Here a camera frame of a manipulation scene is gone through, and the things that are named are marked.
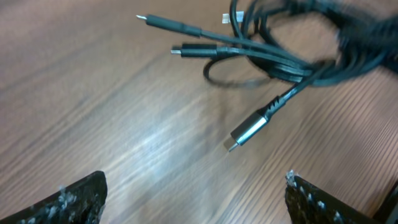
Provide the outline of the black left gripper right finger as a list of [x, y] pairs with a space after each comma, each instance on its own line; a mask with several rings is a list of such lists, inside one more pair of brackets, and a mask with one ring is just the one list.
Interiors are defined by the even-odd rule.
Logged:
[[285, 179], [285, 204], [293, 224], [378, 222], [307, 182], [293, 170], [286, 173]]

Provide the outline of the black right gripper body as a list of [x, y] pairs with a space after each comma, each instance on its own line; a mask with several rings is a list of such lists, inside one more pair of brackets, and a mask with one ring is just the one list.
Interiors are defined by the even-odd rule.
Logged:
[[383, 203], [373, 215], [373, 219], [384, 224], [397, 224], [397, 200], [398, 200], [397, 182], [393, 185]]

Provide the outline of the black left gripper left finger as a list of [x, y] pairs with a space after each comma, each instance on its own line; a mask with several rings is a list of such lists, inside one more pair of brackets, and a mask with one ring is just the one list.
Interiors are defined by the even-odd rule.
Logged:
[[51, 196], [1, 220], [1, 224], [99, 224], [108, 186], [97, 170]]

